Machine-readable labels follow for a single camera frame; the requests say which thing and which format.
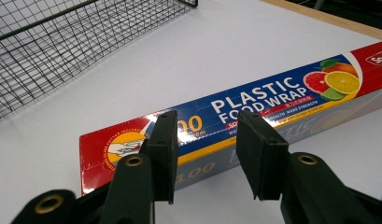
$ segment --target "yellow stripe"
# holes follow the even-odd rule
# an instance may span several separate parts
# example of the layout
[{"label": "yellow stripe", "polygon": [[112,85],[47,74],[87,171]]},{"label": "yellow stripe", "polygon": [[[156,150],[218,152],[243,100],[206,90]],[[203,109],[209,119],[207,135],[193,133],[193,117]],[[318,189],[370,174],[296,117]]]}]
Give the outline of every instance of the yellow stripe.
[{"label": "yellow stripe", "polygon": [[228,146],[234,145],[235,142],[236,142],[236,137],[231,137],[221,142],[218,142],[216,144],[213,144],[211,146],[200,148],[199,150],[193,151],[191,153],[188,153],[186,155],[179,157],[178,165],[182,165],[184,163],[194,161],[196,159],[199,159],[213,152],[220,151]]},{"label": "yellow stripe", "polygon": [[304,119],[306,117],[312,116],[312,115],[317,114],[318,112],[325,110],[325,109],[327,109],[327,107],[325,105],[317,105],[317,106],[314,106],[314,107],[307,109],[305,111],[302,111],[302,112],[299,112],[297,114],[288,116],[284,119],[279,120],[278,121],[279,124],[275,126],[275,129],[280,128],[284,125],[291,124],[295,121]]}]

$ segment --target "plastic food wrap box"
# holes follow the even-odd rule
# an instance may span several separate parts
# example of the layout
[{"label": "plastic food wrap box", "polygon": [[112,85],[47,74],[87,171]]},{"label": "plastic food wrap box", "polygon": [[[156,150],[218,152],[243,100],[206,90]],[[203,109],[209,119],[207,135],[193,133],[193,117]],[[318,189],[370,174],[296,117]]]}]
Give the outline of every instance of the plastic food wrap box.
[{"label": "plastic food wrap box", "polygon": [[259,113],[294,143],[380,107],[382,42],[82,135],[82,194],[110,181],[118,160],[137,153],[169,110],[178,115],[181,189],[239,164],[239,110]]}]

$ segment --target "wire mesh basket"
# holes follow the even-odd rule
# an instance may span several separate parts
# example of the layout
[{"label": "wire mesh basket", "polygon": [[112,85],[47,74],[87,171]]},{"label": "wire mesh basket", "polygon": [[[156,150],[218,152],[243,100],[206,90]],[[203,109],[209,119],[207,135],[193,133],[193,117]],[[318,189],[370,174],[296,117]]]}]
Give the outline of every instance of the wire mesh basket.
[{"label": "wire mesh basket", "polygon": [[194,7],[197,0],[0,0],[0,118]]}]

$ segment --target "white table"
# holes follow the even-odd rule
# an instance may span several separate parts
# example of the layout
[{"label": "white table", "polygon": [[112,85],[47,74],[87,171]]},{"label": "white table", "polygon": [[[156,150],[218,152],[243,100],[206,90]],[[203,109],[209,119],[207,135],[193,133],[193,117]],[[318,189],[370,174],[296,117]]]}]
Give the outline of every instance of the white table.
[{"label": "white table", "polygon": [[[0,223],[50,189],[80,194],[78,138],[92,131],[378,42],[258,0],[200,6],[0,120]],[[345,184],[382,196],[382,109],[290,147]],[[239,167],[157,203],[157,223],[283,223]]]}]

